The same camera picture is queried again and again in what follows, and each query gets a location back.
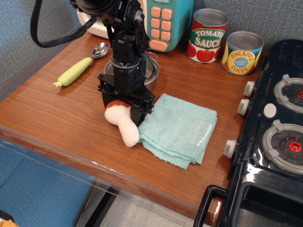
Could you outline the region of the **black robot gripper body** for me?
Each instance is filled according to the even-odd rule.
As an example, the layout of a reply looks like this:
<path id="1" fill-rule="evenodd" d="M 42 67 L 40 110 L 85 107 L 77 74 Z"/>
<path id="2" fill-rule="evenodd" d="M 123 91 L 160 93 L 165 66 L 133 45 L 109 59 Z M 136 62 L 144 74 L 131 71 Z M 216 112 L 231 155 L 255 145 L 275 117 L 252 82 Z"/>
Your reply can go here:
<path id="1" fill-rule="evenodd" d="M 148 113 L 152 113 L 155 95 L 149 91 L 144 82 L 146 76 L 146 60 L 150 58 L 139 58 L 134 63 L 123 64 L 111 59 L 113 75 L 99 74 L 100 81 L 98 89 L 100 92 L 118 92 L 117 99 L 129 104 L 147 105 Z"/>

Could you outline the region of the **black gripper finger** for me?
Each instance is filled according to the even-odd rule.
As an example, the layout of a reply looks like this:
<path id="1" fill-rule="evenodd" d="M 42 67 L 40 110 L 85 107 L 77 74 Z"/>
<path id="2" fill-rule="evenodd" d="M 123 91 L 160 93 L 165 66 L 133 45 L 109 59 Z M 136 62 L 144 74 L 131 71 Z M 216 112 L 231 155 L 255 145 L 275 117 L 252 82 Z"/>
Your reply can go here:
<path id="1" fill-rule="evenodd" d="M 104 107 L 106 108 L 108 104 L 114 100 L 117 99 L 118 92 L 113 91 L 113 92 L 108 92 L 108 91 L 102 91 L 102 100 Z"/>
<path id="2" fill-rule="evenodd" d="M 131 120 L 135 123 L 136 126 L 139 126 L 141 122 L 145 119 L 148 110 L 149 108 L 147 105 L 133 104 L 131 106 Z"/>

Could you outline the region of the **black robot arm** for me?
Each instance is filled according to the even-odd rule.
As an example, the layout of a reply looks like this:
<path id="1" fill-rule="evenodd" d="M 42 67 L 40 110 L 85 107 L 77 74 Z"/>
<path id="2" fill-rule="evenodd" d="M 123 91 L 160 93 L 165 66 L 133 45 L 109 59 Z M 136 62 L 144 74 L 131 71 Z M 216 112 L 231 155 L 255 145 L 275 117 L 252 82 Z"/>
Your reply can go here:
<path id="1" fill-rule="evenodd" d="M 155 95 L 145 86 L 146 54 L 149 36 L 144 14 L 136 0 L 71 0 L 70 4 L 92 19 L 99 18 L 107 29 L 113 50 L 113 74 L 99 74 L 99 90 L 105 106 L 121 100 L 131 106 L 131 119 L 136 126 L 153 111 Z"/>

